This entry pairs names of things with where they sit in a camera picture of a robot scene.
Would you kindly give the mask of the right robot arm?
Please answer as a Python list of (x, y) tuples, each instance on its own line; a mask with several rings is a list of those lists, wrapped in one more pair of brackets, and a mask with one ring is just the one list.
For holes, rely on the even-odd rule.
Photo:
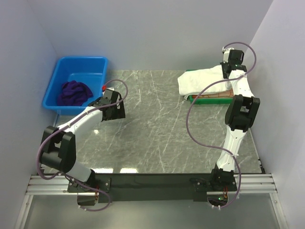
[(254, 96), (248, 83), (247, 68), (243, 65), (244, 52), (234, 48), (223, 48), (222, 53), (223, 77), (231, 83), (234, 96), (225, 114), (227, 133), (224, 150), (210, 178), (210, 186), (214, 190), (235, 184), (235, 160), (243, 138), (254, 124), (260, 106), (260, 99)]

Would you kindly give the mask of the purple towel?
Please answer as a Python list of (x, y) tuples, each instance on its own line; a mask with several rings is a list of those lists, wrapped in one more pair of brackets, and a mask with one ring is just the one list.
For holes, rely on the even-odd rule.
[(62, 84), (61, 92), (57, 97), (57, 105), (82, 106), (92, 97), (93, 93), (86, 84), (73, 80)]

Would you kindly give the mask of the white towel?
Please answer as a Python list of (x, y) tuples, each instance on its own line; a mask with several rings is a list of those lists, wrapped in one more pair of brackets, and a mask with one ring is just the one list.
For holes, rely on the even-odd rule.
[(203, 86), (202, 84), (208, 82), (208, 80), (206, 78), (201, 78), (201, 80), (193, 79), (191, 76), (187, 76), (185, 72), (181, 76), (178, 77), (177, 81), (178, 81), (179, 95), (183, 96), (185, 99), (188, 99), (190, 95), (192, 97), (196, 97), (204, 88), (207, 87), (207, 86)]

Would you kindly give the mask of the orange Doraemon towel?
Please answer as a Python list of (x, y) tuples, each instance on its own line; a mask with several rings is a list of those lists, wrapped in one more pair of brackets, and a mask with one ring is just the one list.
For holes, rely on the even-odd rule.
[(199, 99), (210, 99), (210, 98), (232, 98), (234, 93), (232, 90), (215, 93), (215, 94), (202, 94), (199, 96)]

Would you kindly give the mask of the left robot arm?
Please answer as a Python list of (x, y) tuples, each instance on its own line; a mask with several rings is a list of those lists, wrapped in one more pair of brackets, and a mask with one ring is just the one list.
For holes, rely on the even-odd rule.
[(86, 192), (96, 187), (95, 172), (76, 159), (77, 136), (95, 127), (99, 122), (125, 118), (124, 97), (117, 91), (106, 89), (80, 114), (54, 127), (48, 126), (42, 136), (37, 165), (45, 165), (79, 181)]

